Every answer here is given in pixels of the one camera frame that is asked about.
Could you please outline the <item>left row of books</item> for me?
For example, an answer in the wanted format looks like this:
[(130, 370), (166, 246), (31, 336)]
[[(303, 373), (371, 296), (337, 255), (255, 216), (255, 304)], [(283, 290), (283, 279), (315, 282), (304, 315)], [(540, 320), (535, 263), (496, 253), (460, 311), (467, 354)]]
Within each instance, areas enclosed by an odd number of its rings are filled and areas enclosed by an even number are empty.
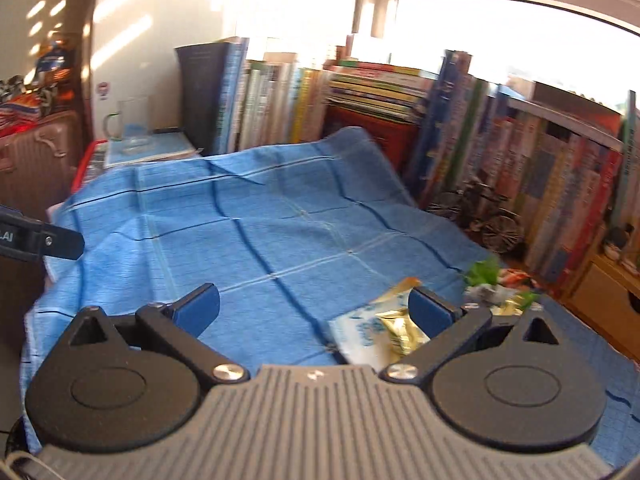
[(243, 37), (224, 38), (218, 44), (226, 52), (218, 70), (221, 84), (212, 119), (215, 154), (320, 138), (329, 72), (300, 65), (293, 52), (268, 52), (251, 60)]

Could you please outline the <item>blue checked cloth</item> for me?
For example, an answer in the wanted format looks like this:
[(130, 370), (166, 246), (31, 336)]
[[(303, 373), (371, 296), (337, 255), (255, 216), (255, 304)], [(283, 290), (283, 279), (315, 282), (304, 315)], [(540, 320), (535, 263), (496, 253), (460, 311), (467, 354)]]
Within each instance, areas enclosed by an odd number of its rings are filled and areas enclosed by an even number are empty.
[(363, 130), (308, 144), (150, 162), (107, 171), (53, 214), (85, 250), (46, 262), (51, 287), (25, 318), (28, 386), (85, 307), (106, 315), (169, 304), (206, 283), (220, 313), (203, 344), (252, 379), (206, 394), (173, 436), (116, 455), (31, 437), (37, 479), (634, 479), (639, 393), (613, 373), (638, 368), (551, 301), (564, 346), (592, 364), (605, 394), (593, 444), (538, 455), (486, 448), (444, 422), (413, 386), (338, 365), (334, 318), (404, 278), (447, 299), (485, 257), (451, 222), (420, 210)]

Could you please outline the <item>blue white paper wrapper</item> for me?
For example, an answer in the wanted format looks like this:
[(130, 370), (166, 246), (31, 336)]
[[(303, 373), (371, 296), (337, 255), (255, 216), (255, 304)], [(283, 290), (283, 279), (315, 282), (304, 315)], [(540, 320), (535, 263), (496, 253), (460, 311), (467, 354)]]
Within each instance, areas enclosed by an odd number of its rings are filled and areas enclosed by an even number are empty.
[(398, 362), (402, 356), (393, 352), (390, 335), (376, 315), (408, 308), (410, 292), (420, 285), (417, 278), (405, 278), (368, 304), (329, 320), (329, 332), (338, 353), (349, 364), (369, 365), (376, 372)]

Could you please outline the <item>red box under books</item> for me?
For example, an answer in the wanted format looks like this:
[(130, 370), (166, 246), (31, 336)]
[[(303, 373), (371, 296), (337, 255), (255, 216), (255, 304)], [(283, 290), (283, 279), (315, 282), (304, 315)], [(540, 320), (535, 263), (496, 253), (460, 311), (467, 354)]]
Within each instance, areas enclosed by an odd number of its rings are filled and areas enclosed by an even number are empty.
[(404, 170), (408, 164), (419, 133), (419, 127), (415, 124), (394, 122), (346, 107), (329, 105), (324, 115), (321, 136), (328, 136), (344, 127), (360, 127), (366, 130), (398, 172)]

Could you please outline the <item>wooden drawer organizer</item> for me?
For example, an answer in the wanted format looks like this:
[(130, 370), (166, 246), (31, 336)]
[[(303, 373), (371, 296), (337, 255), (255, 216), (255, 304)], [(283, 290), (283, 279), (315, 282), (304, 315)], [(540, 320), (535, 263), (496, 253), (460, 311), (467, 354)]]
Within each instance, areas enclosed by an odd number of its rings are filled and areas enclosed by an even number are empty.
[(593, 244), (563, 289), (561, 304), (614, 349), (639, 362), (639, 278)]

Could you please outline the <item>horizontal stack of books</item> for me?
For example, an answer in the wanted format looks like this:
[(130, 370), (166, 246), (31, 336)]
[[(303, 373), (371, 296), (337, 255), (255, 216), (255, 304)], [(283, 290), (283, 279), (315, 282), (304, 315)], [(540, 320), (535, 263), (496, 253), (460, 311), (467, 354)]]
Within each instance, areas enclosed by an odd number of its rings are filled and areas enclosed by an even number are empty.
[(328, 102), (391, 122), (417, 124), (436, 79), (420, 68), (344, 60), (329, 69)]

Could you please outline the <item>pink ribbed suitcase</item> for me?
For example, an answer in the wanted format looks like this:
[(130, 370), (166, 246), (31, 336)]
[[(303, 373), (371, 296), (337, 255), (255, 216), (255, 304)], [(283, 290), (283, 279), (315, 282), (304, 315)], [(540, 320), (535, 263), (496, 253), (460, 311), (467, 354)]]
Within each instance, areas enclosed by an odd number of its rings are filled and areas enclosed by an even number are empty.
[(84, 140), (80, 119), (61, 112), (1, 139), (0, 193), (4, 206), (46, 221), (48, 209), (70, 196)]

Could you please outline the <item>red tray with magazines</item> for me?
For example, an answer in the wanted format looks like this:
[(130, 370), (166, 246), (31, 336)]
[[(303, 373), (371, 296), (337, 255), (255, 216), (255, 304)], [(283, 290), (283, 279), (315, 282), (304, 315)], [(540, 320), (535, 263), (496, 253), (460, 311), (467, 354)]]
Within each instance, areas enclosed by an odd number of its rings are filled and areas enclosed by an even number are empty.
[(84, 184), (96, 180), (111, 169), (200, 155), (201, 149), (194, 148), (184, 133), (178, 130), (154, 132), (148, 137), (148, 142), (139, 146), (128, 146), (124, 142), (112, 140), (96, 140), (82, 156), (72, 183), (72, 192), (76, 193)]

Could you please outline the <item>miniature black bicycle model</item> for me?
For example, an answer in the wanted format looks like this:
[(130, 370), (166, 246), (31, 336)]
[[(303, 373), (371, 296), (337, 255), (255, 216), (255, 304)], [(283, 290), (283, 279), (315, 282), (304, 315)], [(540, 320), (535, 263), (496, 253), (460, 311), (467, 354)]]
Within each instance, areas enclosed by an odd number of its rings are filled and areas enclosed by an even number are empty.
[(426, 211), (454, 222), (477, 235), (491, 252), (504, 255), (524, 240), (520, 216), (506, 208), (507, 201), (492, 186), (472, 177), (462, 188), (439, 193)]

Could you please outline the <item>small doll figurine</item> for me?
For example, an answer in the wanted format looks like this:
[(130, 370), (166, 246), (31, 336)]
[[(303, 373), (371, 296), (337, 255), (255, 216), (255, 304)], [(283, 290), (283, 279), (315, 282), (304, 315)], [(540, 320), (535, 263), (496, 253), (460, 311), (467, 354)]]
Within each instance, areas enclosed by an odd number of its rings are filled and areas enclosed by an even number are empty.
[(629, 223), (626, 223), (622, 228), (613, 226), (603, 240), (602, 249), (605, 257), (612, 261), (620, 260), (632, 232), (634, 232), (634, 227)]

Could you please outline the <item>gold foil wrapper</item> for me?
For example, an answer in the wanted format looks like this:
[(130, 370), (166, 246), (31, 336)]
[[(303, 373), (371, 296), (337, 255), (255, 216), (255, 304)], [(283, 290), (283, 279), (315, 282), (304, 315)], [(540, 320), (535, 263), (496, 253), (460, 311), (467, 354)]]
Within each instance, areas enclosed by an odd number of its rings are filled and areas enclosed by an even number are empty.
[(407, 307), (378, 313), (376, 318), (390, 335), (393, 352), (398, 356), (408, 356), (431, 340), (410, 318)]

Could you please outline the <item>patterned ethnic fabric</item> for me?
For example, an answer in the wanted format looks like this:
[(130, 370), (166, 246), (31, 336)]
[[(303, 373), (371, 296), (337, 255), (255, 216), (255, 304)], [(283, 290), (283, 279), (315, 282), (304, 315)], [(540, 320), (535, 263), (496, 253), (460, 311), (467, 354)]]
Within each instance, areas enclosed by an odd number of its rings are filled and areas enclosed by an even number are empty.
[(76, 96), (76, 53), (67, 38), (40, 46), (32, 80), (1, 81), (1, 135), (35, 127), (44, 118), (72, 108)]

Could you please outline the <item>row of upright books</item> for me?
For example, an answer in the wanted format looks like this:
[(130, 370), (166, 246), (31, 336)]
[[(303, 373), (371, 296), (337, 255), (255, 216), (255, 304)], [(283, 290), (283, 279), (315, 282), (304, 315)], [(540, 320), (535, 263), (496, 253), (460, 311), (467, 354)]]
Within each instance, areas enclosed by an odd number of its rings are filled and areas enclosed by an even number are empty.
[(448, 50), (419, 122), (405, 182), (423, 207), (478, 177), (521, 219), (524, 266), (567, 284), (602, 223), (639, 241), (639, 97), (621, 112), (533, 82), (526, 94), (470, 74), (471, 55)]

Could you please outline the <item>large dark blue book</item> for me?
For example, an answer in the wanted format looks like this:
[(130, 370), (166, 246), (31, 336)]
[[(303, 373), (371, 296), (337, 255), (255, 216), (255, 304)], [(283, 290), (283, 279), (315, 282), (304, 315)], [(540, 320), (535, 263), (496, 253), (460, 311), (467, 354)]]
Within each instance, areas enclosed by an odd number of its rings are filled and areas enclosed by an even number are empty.
[(182, 128), (203, 156), (215, 154), (217, 113), (228, 41), (175, 48), (180, 68)]

